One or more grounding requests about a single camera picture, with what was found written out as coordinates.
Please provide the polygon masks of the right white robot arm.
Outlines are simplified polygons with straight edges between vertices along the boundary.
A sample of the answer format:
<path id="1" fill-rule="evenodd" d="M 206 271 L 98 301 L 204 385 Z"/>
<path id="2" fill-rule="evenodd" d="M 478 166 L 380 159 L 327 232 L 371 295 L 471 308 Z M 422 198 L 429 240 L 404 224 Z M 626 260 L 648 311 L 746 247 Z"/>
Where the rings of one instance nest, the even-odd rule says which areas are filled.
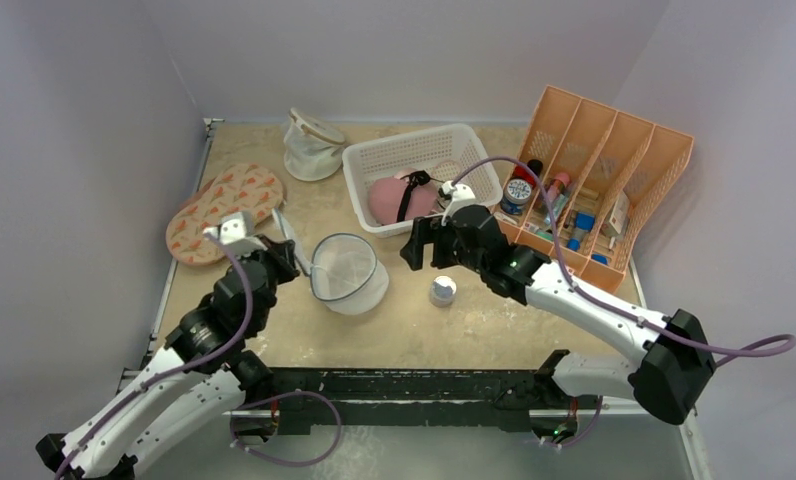
<path id="1" fill-rule="evenodd" d="M 481 205 L 413 220 L 400 255 L 412 270 L 432 245 L 431 265 L 465 267 L 495 294 L 552 313 L 623 356 L 621 362 L 564 355 L 538 376 L 535 392 L 550 407 L 572 396 L 604 395 L 636 401 L 653 417 L 681 425 L 716 370 L 699 319 L 679 309 L 672 316 L 648 310 L 563 272 L 548 255 L 512 243 Z"/>

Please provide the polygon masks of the dark pink black-strap bra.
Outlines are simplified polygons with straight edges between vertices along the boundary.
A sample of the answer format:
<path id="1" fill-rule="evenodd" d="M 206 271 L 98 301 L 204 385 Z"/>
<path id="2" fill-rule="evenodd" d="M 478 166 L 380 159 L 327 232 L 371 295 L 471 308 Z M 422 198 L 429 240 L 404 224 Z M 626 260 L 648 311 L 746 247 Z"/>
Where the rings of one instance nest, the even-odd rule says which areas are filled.
<path id="1" fill-rule="evenodd" d="M 404 169 L 376 180 L 367 205 L 380 225 L 391 225 L 427 216 L 439 208 L 439 185 L 427 171 Z"/>

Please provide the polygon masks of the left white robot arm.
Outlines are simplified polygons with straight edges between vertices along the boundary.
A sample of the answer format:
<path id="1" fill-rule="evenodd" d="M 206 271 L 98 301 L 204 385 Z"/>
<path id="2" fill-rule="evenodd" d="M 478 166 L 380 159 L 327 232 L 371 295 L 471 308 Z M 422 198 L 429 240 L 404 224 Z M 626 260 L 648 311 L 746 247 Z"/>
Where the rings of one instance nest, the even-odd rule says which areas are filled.
<path id="1" fill-rule="evenodd" d="M 277 289 L 299 276 L 291 240 L 264 235 L 222 251 L 230 269 L 187 312 L 140 373 L 100 412 L 35 450 L 58 479 L 134 479 L 212 417 L 271 399 L 271 370 L 245 348 L 264 330 Z"/>

